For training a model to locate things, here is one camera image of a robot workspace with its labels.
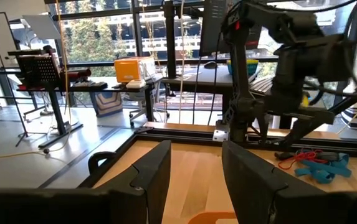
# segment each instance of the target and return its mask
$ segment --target computer monitor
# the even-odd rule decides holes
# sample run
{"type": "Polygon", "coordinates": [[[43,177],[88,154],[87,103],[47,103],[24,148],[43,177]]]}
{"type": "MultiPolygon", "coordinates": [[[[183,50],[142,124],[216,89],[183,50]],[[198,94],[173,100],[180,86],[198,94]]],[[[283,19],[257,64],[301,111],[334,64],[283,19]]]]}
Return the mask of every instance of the computer monitor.
{"type": "MultiPolygon", "coordinates": [[[[216,52],[217,40],[220,35],[220,26],[224,16],[238,0],[205,0],[203,10],[202,32],[201,32],[201,46],[199,55],[210,56],[216,52]]],[[[246,42],[246,49],[257,49],[259,46],[259,39],[261,33],[261,26],[255,24],[249,32],[246,42]]],[[[222,37],[219,39],[218,52],[220,54],[229,53],[229,45],[224,42],[222,37]]]]}

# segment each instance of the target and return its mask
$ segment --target concrete floor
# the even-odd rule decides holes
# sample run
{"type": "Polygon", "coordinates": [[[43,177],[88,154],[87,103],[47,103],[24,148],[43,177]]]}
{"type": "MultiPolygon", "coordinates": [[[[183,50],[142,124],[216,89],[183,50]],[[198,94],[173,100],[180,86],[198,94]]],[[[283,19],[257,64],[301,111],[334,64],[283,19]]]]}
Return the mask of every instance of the concrete floor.
{"type": "MultiPolygon", "coordinates": [[[[30,110],[29,105],[21,105],[22,112],[30,110]]],[[[178,111],[169,111],[169,123],[178,123],[178,111]]],[[[219,118],[221,112],[212,114],[211,124],[219,118]]],[[[97,118],[93,108],[72,108],[72,122],[80,121],[84,127],[69,136],[68,144],[57,152],[52,152],[50,157],[39,154],[29,154],[17,157],[0,159],[0,188],[75,188],[88,175],[87,161],[95,152],[111,151],[111,146],[123,143],[131,136],[134,129],[130,127],[128,119],[129,110],[122,113],[97,118]]],[[[196,124],[207,124],[210,112],[197,111],[196,124]]],[[[27,119],[28,131],[48,132],[49,126],[54,123],[52,117],[40,117],[38,113],[30,114],[27,119]]],[[[146,122],[145,116],[135,120],[135,128],[146,122]]],[[[192,111],[181,112],[181,123],[192,123],[192,111]]],[[[333,126],[322,126],[320,131],[337,131],[344,124],[337,120],[333,126]]],[[[18,134],[23,132],[22,125],[14,106],[0,110],[0,155],[15,154],[20,152],[37,152],[38,145],[52,138],[52,131],[45,134],[33,134],[25,138],[18,147],[18,134]]],[[[343,138],[357,138],[356,130],[346,130],[343,138]]],[[[65,139],[61,139],[50,149],[60,148],[65,139]]]]}

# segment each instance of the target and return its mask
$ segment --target red cable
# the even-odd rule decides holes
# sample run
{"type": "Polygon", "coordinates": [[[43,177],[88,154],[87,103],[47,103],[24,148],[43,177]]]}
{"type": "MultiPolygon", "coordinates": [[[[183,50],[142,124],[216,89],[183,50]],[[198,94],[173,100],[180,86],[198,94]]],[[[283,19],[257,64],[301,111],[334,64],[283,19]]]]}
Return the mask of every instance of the red cable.
{"type": "Polygon", "coordinates": [[[285,159],[283,161],[280,161],[278,163],[279,168],[284,169],[284,170],[289,170],[292,168],[293,164],[297,161],[303,161],[303,160],[308,160],[308,161],[313,161],[313,162],[319,162],[319,163],[327,163],[328,161],[323,160],[323,159],[316,159],[317,153],[322,152],[322,150],[314,150],[314,151],[307,151],[303,152],[303,149],[299,150],[296,152],[296,154],[288,159],[285,159]],[[282,167],[281,164],[284,162],[287,162],[289,160],[293,160],[292,163],[290,163],[290,166],[288,167],[282,167]]]}

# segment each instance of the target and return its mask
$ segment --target wooden table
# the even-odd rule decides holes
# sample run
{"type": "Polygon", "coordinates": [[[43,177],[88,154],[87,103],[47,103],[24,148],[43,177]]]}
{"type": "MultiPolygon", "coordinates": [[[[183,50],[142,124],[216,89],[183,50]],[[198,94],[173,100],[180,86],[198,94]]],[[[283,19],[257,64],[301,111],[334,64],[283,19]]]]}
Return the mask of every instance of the wooden table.
{"type": "MultiPolygon", "coordinates": [[[[190,124],[147,123],[145,126],[205,132],[214,130],[212,126],[190,124]]],[[[286,130],[274,130],[274,133],[283,135],[286,130]]],[[[318,136],[335,138],[334,134],[319,132],[311,133],[309,136],[312,138],[318,136]]],[[[157,144],[158,142],[154,141],[137,141],[134,143],[94,187],[98,187],[124,171],[157,144]]],[[[274,152],[250,151],[277,165],[274,152]]],[[[327,192],[357,190],[357,158],[351,158],[348,167],[353,171],[353,175],[350,178],[336,176],[335,180],[328,185],[318,184],[309,177],[300,177],[300,179],[327,192]]],[[[293,175],[293,169],[287,170],[287,172],[293,175]]],[[[172,143],[171,177],[163,223],[187,223],[193,216],[201,212],[233,210],[222,170],[221,148],[172,143]]],[[[221,220],[218,223],[237,223],[237,221],[221,220]]]]}

